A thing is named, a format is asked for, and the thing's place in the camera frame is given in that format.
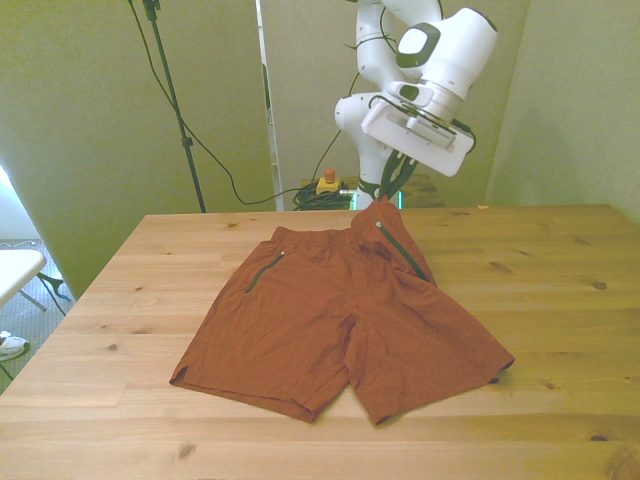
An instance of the shorts leg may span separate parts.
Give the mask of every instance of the shorts leg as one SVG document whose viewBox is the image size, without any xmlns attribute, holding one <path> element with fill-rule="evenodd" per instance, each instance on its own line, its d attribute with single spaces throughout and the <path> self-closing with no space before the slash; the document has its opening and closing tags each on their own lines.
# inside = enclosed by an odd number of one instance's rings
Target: shorts leg
<svg viewBox="0 0 640 480">
<path fill-rule="evenodd" d="M 171 383 L 312 422 L 348 383 L 350 292 L 329 275 L 341 259 L 269 242 L 254 253 L 214 302 Z"/>
<path fill-rule="evenodd" d="M 374 423 L 486 385 L 513 362 L 478 320 L 428 282 L 395 298 L 362 299 L 345 356 Z"/>
</svg>

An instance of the zipper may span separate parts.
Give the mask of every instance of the zipper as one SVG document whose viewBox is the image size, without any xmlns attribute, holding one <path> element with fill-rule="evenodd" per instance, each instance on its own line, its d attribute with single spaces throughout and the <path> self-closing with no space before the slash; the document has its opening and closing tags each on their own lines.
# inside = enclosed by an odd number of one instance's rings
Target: zipper
<svg viewBox="0 0 640 480">
<path fill-rule="evenodd" d="M 396 247 L 396 249 L 400 252 L 400 254 L 404 257 L 404 259 L 409 262 L 409 265 L 411 265 L 413 267 L 413 269 L 415 270 L 416 274 L 418 275 L 418 277 L 420 277 L 422 280 L 425 281 L 429 281 L 429 278 L 424 274 L 424 272 L 422 271 L 422 269 L 420 268 L 420 266 L 416 263 L 416 261 L 411 258 L 411 255 L 409 255 L 409 252 L 407 252 L 404 247 L 402 245 L 400 245 L 400 243 L 393 238 L 393 235 L 391 235 L 391 233 L 389 232 L 389 230 L 387 230 L 384 225 L 382 225 L 382 222 L 376 222 L 376 227 L 378 227 L 380 229 L 380 231 L 382 232 L 382 234 L 387 237 L 387 240 L 389 240 L 391 242 L 391 244 Z"/>
<path fill-rule="evenodd" d="M 256 273 L 256 276 L 255 276 L 255 277 L 253 277 L 253 281 L 251 282 L 251 285 L 249 285 L 249 288 L 247 288 L 247 289 L 244 291 L 244 293 L 249 293 L 251 290 L 253 290 L 253 287 L 255 287 L 255 286 L 256 286 L 256 283 L 258 283 L 258 280 L 260 279 L 260 277 L 262 276 L 262 274 L 263 274 L 264 272 L 266 272 L 267 270 L 269 270 L 270 268 L 275 267 L 275 266 L 276 266 L 276 263 L 278 263 L 280 260 L 282 260 L 282 257 L 284 257 L 284 254 L 285 254 L 285 252 L 284 252 L 284 251 L 280 252 L 280 255 L 278 255 L 278 256 L 276 257 L 276 259 L 275 259 L 273 262 L 271 262 L 271 263 L 270 263 L 269 265 L 267 265 L 266 267 L 262 267 L 262 268 L 260 269 L 260 271 L 259 271 L 258 273 Z"/>
</svg>

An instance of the wood knot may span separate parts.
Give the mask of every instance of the wood knot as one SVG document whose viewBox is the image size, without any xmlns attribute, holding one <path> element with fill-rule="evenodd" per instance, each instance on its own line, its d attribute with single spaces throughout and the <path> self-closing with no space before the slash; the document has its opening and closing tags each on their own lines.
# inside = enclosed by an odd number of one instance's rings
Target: wood knot
<svg viewBox="0 0 640 480">
<path fill-rule="evenodd" d="M 178 458 L 180 460 L 189 458 L 191 455 L 195 453 L 195 451 L 196 451 L 196 446 L 193 443 L 187 443 L 186 445 L 180 448 L 180 451 L 178 452 Z"/>
</svg>

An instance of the white table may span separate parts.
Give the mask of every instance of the white table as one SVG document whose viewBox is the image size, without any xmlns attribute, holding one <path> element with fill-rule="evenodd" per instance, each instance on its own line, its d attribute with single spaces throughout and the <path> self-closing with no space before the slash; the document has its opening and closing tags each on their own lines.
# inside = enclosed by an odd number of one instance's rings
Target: white table
<svg viewBox="0 0 640 480">
<path fill-rule="evenodd" d="M 36 250 L 0 250 L 0 307 L 20 293 L 44 312 L 46 307 L 23 292 L 22 287 L 46 264 L 47 259 Z"/>
</svg>

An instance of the shorts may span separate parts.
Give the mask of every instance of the shorts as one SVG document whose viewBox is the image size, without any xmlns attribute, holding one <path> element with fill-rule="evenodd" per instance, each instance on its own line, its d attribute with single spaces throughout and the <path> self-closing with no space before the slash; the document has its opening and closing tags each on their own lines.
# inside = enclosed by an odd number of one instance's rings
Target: shorts
<svg viewBox="0 0 640 480">
<path fill-rule="evenodd" d="M 379 424 L 513 360 L 436 286 L 384 199 L 346 230 L 278 227 L 223 287 L 170 383 L 306 422 L 350 383 Z"/>
</svg>

